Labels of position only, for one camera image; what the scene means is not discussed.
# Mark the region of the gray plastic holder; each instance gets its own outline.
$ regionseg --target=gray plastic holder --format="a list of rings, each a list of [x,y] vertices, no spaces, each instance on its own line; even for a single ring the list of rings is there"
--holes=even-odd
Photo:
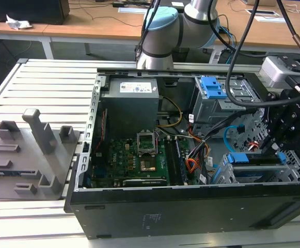
[[[22,118],[0,123],[0,199],[59,199],[70,169],[79,131],[71,126],[52,130],[40,111],[26,109]]]

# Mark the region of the metal slotted surface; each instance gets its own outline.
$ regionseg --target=metal slotted surface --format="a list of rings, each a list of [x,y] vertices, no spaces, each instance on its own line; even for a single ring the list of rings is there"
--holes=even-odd
[[[14,120],[27,127],[21,115],[38,108],[40,119],[53,129],[72,125],[85,131],[97,67],[135,68],[133,62],[30,59],[17,64],[0,87],[0,121]],[[224,65],[176,64],[179,69],[226,70]],[[245,66],[236,66],[245,71]],[[259,67],[248,67],[256,72]],[[80,154],[75,150],[73,160]],[[278,230],[220,232],[181,236],[87,240],[74,214],[65,213],[64,197],[56,201],[0,201],[0,247],[300,247],[300,216]]]

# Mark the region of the gray floor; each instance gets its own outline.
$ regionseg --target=gray floor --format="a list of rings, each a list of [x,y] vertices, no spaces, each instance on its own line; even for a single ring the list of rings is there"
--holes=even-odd
[[[4,40],[4,44],[14,56],[25,51],[30,41]],[[112,44],[91,44],[92,54],[86,55],[84,45],[81,43],[55,42],[54,52],[56,59],[78,59],[78,60],[115,60],[133,61],[134,45],[112,45]],[[189,63],[208,63],[210,50],[204,53],[201,49],[191,49],[187,55],[186,62]],[[18,58],[38,58],[45,59],[42,44],[33,41],[31,47]],[[221,58],[220,63],[224,63],[225,58]],[[240,57],[238,64],[261,64],[262,59]],[[14,66],[15,61],[3,44],[0,44],[0,84]]]

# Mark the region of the cable connector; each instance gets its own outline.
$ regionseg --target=cable connector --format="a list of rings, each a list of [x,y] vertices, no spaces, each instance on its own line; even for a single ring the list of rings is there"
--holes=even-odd
[[[245,126],[244,126],[244,124],[240,124],[237,127],[237,132],[238,132],[238,134],[245,133]]]

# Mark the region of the computer case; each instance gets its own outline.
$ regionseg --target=computer case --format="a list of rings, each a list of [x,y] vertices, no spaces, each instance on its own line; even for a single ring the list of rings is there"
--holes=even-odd
[[[68,13],[68,0],[0,0],[0,22],[8,15],[19,21],[61,25]]]

